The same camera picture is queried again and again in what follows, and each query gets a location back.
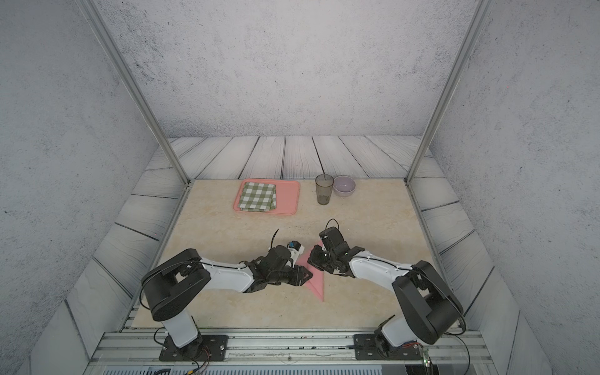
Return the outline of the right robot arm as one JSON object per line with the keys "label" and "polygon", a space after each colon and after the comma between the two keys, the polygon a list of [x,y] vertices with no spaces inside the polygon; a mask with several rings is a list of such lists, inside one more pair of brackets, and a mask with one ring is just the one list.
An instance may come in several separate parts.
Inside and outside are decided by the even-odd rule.
{"label": "right robot arm", "polygon": [[350,247],[335,227],[321,231],[308,264],[338,276],[370,281],[395,294],[401,317],[391,317],[374,332],[374,346],[390,358],[407,345],[434,345],[456,322],[463,307],[437,270],[426,261],[409,265]]}

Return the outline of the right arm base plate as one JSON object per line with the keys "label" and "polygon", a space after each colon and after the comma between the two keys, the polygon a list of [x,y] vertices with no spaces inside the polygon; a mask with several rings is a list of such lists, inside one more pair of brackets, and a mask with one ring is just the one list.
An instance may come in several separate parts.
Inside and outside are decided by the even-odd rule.
{"label": "right arm base plate", "polygon": [[382,334],[355,334],[353,349],[357,360],[408,360],[423,359],[419,345],[409,342],[408,345],[393,346]]}

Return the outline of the pink square paper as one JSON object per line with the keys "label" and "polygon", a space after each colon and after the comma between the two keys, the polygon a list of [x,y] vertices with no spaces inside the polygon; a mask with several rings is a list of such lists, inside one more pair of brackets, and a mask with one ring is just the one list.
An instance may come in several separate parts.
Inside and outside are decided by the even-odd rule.
{"label": "pink square paper", "polygon": [[299,266],[306,267],[312,273],[310,280],[306,281],[304,287],[311,290],[311,292],[321,301],[324,301],[324,275],[323,271],[317,270],[317,268],[308,264],[308,259],[311,251],[305,250],[303,254],[298,258],[297,264]]}

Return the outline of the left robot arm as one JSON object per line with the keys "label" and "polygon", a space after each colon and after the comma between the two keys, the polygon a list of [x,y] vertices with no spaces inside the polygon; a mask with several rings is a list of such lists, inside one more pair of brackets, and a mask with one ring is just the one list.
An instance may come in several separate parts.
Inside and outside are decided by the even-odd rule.
{"label": "left robot arm", "polygon": [[313,273],[297,264],[304,247],[296,241],[269,249],[265,256],[238,264],[211,261],[194,248],[188,248],[142,278],[141,297],[145,297],[154,321],[161,323],[173,347],[189,348],[202,342],[187,311],[188,305],[203,290],[230,290],[240,293],[262,291],[268,285],[299,287]]}

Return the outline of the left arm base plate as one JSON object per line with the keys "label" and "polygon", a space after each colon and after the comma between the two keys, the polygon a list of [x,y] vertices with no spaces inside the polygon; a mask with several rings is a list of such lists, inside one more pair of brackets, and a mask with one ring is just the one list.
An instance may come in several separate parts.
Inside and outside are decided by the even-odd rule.
{"label": "left arm base plate", "polygon": [[160,362],[223,362],[228,348],[227,335],[199,335],[183,348],[167,336],[159,354]]}

